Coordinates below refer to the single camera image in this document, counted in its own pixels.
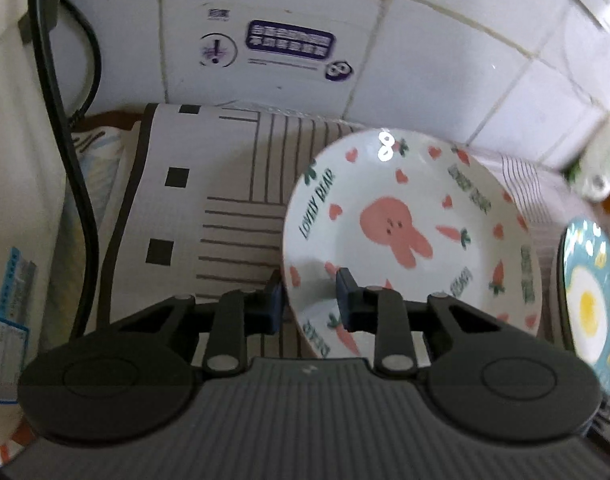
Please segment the blue fried egg plate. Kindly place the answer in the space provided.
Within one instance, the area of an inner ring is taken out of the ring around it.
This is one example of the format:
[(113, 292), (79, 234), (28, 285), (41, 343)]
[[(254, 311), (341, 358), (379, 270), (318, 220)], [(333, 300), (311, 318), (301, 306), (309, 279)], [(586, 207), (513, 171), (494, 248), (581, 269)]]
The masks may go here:
[(610, 239), (599, 223), (575, 218), (567, 225), (556, 270), (564, 347), (610, 395)]

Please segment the white bunny carrot plate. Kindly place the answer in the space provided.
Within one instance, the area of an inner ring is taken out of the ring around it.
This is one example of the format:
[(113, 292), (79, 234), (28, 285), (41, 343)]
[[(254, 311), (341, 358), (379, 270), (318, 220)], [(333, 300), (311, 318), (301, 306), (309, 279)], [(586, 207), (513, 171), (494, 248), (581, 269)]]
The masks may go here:
[(408, 300), (443, 292), (538, 332), (541, 273), (516, 199), (474, 156), (421, 133), (343, 136), (298, 179), (282, 238), (288, 303), (322, 359), (372, 356), (374, 339), (340, 319), (335, 275)]

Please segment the striped counter mat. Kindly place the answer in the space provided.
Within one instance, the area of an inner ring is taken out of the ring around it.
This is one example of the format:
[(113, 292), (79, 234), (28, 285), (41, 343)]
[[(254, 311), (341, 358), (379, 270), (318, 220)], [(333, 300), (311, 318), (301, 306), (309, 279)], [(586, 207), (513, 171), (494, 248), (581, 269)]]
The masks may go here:
[[(134, 158), (122, 167), (125, 182), (101, 271), (98, 321), (118, 321), (175, 294), (214, 301), (233, 289), (265, 285), (273, 272), (285, 285), (283, 226), (294, 186), (327, 146), (366, 130), (235, 108), (149, 106)], [(538, 172), (519, 159), (465, 151), (525, 214), (542, 285), (540, 323), (532, 335), (544, 336), (555, 230)]]

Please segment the white rice cooker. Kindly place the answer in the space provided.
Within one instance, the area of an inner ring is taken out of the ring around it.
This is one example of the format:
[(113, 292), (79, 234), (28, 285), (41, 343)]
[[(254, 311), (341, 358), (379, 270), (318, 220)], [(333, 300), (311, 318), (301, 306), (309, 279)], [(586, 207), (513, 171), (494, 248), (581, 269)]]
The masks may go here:
[(0, 445), (20, 426), (20, 372), (37, 354), (65, 194), (35, 63), (28, 0), (0, 0)]

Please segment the white plastic salt bag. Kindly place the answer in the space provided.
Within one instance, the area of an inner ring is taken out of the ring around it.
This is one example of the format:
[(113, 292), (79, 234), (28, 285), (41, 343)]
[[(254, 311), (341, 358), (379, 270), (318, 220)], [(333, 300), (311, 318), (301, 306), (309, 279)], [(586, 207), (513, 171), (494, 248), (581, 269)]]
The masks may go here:
[(610, 117), (593, 133), (588, 144), (567, 171), (570, 188), (590, 202), (610, 195)]

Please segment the wall warning sticker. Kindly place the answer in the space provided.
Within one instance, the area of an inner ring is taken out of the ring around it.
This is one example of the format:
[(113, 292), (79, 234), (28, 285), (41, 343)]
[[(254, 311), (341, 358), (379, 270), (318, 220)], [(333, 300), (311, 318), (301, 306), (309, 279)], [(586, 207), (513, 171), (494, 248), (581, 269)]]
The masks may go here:
[(342, 84), (354, 76), (364, 31), (289, 10), (211, 2), (200, 7), (198, 62), (212, 70), (272, 70)]

